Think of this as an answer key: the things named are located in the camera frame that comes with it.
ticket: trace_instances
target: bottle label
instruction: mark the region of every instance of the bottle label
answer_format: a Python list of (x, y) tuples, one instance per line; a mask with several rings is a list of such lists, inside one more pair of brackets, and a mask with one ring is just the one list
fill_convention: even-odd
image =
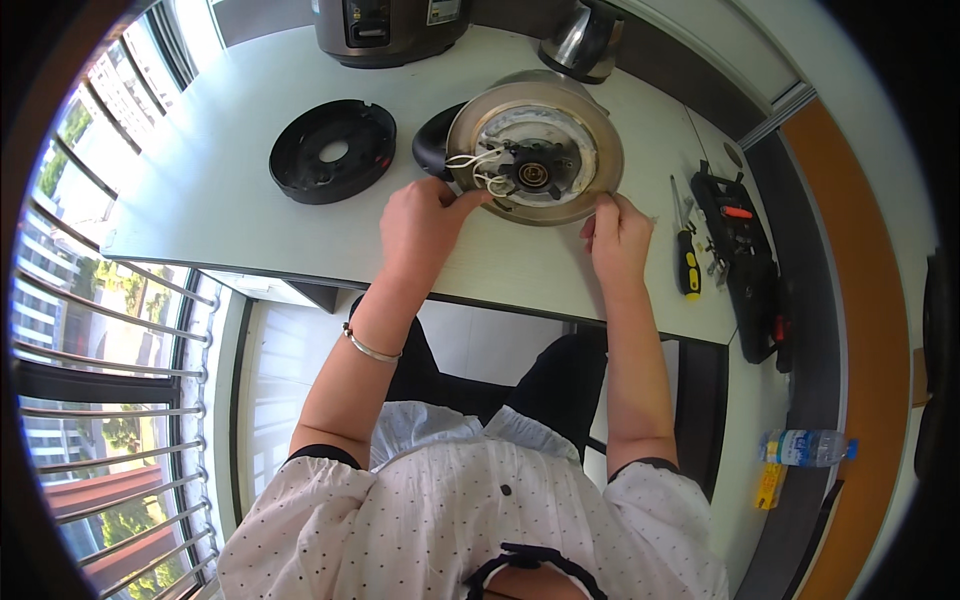
[(813, 432), (806, 429), (790, 429), (780, 434), (776, 462), (803, 467), (810, 459), (810, 441)]

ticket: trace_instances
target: stainless steel kettle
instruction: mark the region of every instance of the stainless steel kettle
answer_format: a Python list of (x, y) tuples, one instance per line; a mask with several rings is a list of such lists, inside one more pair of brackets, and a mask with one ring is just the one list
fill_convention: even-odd
[(601, 84), (613, 72), (623, 33), (623, 12), (602, 0), (579, 0), (537, 56), (548, 67), (585, 84)]

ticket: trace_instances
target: yellow box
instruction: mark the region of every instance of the yellow box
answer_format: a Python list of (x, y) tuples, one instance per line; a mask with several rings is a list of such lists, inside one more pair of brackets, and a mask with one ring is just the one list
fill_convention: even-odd
[(754, 506), (765, 511), (769, 511), (780, 502), (780, 489), (783, 488), (783, 480), (786, 475), (786, 467), (780, 463), (766, 463), (763, 469), (763, 477), (760, 479), (760, 489), (756, 491), (756, 502)]

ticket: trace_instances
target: hand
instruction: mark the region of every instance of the hand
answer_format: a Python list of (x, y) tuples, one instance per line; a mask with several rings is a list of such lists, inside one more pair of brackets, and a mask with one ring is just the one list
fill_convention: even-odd
[(596, 213), (580, 237), (587, 240), (584, 250), (592, 255), (608, 307), (612, 301), (633, 301), (645, 290), (643, 268), (653, 231), (653, 221), (623, 196), (597, 197)]
[(384, 274), (426, 298), (453, 252), (467, 215), (491, 199), (487, 190), (472, 190), (457, 198), (435, 177), (398, 189), (380, 219)]

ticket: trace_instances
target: plastic water bottle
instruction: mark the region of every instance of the plastic water bottle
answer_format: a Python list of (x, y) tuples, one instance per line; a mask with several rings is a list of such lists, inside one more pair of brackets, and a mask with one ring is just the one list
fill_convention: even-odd
[(773, 429), (760, 437), (760, 460), (796, 467), (832, 467), (856, 458), (857, 440), (832, 429)]

